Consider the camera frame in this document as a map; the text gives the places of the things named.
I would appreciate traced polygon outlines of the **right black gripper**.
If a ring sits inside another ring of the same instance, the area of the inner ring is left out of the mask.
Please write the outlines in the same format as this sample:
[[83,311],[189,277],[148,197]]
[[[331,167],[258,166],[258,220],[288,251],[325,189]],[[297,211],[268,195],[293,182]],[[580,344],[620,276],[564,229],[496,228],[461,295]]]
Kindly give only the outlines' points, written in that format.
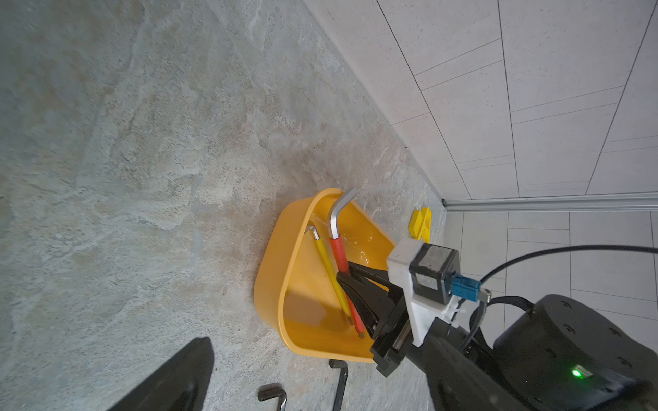
[[423,352],[413,344],[404,293],[390,281],[387,270],[349,262],[350,274],[337,273],[337,281],[353,302],[368,335],[376,369],[389,377],[409,360],[421,371]]

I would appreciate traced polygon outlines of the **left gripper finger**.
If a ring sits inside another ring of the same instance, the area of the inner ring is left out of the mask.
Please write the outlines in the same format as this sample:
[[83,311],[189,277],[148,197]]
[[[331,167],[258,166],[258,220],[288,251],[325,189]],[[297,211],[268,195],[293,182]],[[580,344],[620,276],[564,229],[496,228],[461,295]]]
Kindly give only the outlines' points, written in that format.
[[201,410],[213,369],[211,339],[197,337],[111,409]]

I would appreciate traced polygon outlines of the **yellow hex key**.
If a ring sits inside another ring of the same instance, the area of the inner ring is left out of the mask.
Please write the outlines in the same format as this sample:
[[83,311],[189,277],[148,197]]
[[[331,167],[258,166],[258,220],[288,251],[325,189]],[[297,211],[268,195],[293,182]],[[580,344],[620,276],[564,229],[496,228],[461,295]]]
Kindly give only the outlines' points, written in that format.
[[331,260],[329,259],[329,255],[327,253],[327,249],[325,247],[324,242],[320,238],[318,230],[315,228],[313,224],[309,224],[307,228],[305,229],[306,232],[311,232],[316,249],[320,255],[320,259],[325,267],[327,277],[329,278],[329,281],[332,284],[332,288],[334,290],[335,295],[337,296],[339,300],[339,304],[344,312],[344,315],[350,325],[354,325],[354,320],[351,316],[351,310],[349,309],[349,304],[346,298],[346,295],[344,294],[344,291],[340,287],[337,279],[336,279],[336,273],[333,270],[333,264]]

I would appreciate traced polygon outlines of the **red hex key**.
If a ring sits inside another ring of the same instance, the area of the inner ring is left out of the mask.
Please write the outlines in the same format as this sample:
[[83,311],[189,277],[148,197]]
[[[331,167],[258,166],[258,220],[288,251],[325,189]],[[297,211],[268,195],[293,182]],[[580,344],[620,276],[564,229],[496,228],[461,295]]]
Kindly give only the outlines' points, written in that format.
[[[339,272],[342,272],[346,275],[350,274],[350,269],[347,260],[347,254],[344,249],[344,243],[339,232],[338,219],[339,214],[349,205],[355,196],[356,190],[354,188],[348,189],[337,201],[334,202],[328,215],[330,242],[332,245],[334,259],[337,263]],[[356,329],[357,335],[361,339],[365,339],[364,323],[349,296],[345,296],[345,299],[348,303],[348,308],[352,318],[351,322]]]

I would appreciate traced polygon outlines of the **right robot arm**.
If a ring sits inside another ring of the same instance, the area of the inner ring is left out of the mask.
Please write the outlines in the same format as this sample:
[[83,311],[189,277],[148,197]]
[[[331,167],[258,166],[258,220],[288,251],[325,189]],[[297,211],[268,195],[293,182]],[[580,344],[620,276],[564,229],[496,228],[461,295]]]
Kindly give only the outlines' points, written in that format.
[[351,264],[338,275],[373,338],[378,370],[402,359],[427,378],[438,410],[654,410],[657,355],[597,311],[566,296],[493,304],[521,309],[494,342],[434,319],[413,343],[402,289],[385,271]]

